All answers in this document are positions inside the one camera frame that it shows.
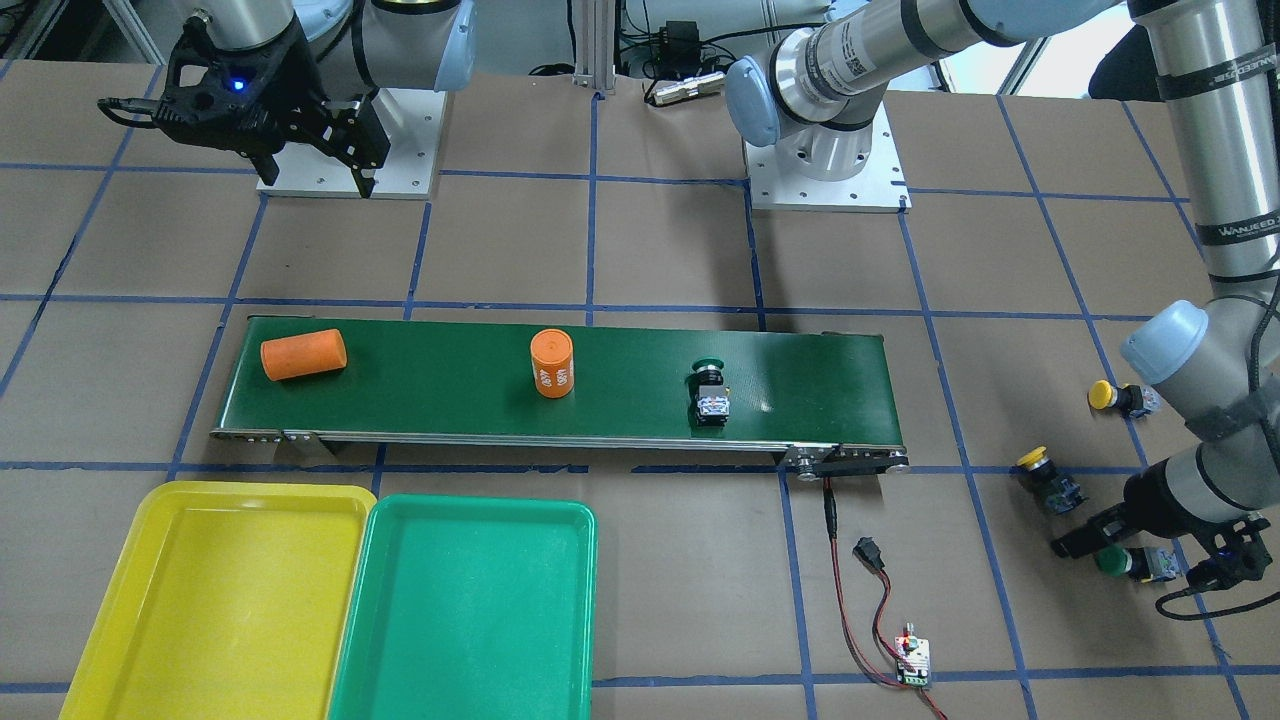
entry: label on robot arm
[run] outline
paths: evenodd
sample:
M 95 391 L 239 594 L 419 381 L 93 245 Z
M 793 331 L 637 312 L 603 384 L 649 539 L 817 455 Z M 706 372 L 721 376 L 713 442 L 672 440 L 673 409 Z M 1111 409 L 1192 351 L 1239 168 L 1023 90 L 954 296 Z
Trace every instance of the label on robot arm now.
M 867 41 L 863 38 L 861 13 L 844 23 L 822 28 L 814 42 L 809 44 L 817 60 L 815 67 L 822 81 L 841 95 L 856 95 L 865 90 L 858 78 L 876 69 Z

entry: robotic arm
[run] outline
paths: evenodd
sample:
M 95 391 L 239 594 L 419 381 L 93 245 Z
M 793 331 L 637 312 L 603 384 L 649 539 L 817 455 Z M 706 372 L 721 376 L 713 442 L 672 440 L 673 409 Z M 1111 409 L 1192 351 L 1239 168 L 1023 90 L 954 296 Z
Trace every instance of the robotic arm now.
M 274 155 L 298 142 L 349 168 L 369 197 L 394 142 L 371 102 L 379 87 L 460 90 L 475 61 L 474 0 L 355 0 L 320 55 L 289 0 L 173 3 L 187 20 L 159 100 L 108 97 L 99 108 L 184 145 L 238 152 L 268 186 L 280 173 Z M 189 81 L 192 68 L 204 76 Z
M 739 60 L 730 114 L 758 147 L 790 142 L 805 154 L 846 143 L 864 161 L 893 77 L 979 41 L 1053 35 L 1112 4 L 874 0 Z M 1179 594 L 1189 594 L 1260 579 L 1271 562 L 1257 511 L 1280 503 L 1280 379 L 1267 370 L 1280 357 L 1280 333 L 1268 332 L 1280 324 L 1271 323 L 1280 302 L 1276 51 L 1253 0 L 1129 0 L 1129 12 L 1152 40 L 1215 299 L 1204 309 L 1175 302 L 1123 354 L 1201 443 L 1132 477 L 1124 502 L 1051 546 L 1083 557 L 1139 530 L 1190 534 L 1210 559 L 1188 573 Z M 820 168 L 800 169 L 823 179 Z M 859 169 L 849 163 L 842 173 Z

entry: orange cylinder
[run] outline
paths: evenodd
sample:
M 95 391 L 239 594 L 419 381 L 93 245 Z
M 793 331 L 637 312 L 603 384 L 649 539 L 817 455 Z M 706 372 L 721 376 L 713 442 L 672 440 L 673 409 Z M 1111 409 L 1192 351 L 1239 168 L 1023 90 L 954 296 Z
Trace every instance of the orange cylinder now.
M 261 345 L 262 369 L 273 380 L 287 380 L 347 366 L 347 346 L 337 328 L 319 331 Z
M 529 343 L 534 357 L 534 387 L 545 397 L 564 397 L 573 389 L 573 340 L 564 331 L 545 329 Z

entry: green conveyor belt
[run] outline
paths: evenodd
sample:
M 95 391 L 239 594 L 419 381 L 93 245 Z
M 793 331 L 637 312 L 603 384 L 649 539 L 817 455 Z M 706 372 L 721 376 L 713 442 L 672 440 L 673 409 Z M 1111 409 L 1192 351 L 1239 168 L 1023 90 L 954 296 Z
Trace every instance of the green conveyor belt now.
M 344 370 L 271 382 L 262 341 L 338 328 Z M 576 383 L 540 396 L 529 342 L 540 325 L 250 318 L 212 434 L 315 433 L 332 441 L 566 447 L 900 450 L 883 340 L 754 332 L 563 328 Z M 686 378 L 724 360 L 732 410 L 696 428 Z

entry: metal connector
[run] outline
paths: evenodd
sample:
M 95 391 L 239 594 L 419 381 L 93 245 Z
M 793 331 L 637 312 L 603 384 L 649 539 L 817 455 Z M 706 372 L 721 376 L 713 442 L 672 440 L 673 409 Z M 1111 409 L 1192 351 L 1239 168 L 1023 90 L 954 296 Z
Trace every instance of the metal connector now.
M 673 105 L 685 100 L 692 100 L 694 97 L 701 97 L 703 95 L 719 92 L 723 87 L 724 73 L 716 72 L 708 76 L 698 76 L 658 90 L 653 94 L 653 104 L 658 108 Z

